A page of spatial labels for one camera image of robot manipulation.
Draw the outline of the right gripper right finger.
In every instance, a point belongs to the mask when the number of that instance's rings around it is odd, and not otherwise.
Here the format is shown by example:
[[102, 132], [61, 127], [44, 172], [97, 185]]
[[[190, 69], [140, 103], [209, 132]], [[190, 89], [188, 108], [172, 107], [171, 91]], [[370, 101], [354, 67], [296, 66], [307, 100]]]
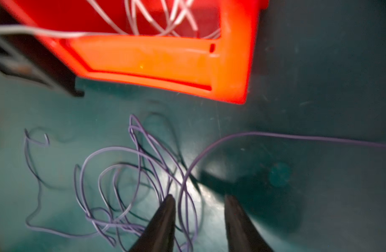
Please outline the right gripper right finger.
[[225, 228], [230, 252], [273, 252], [260, 235], [238, 199], [233, 195], [224, 198]]

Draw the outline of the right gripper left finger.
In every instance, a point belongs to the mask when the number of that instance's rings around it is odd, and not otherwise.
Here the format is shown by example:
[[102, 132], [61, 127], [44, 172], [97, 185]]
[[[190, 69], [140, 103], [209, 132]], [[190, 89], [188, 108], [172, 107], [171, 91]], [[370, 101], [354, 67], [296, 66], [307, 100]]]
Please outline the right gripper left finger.
[[175, 239], [176, 201], [167, 195], [155, 215], [129, 250], [130, 252], [172, 252]]

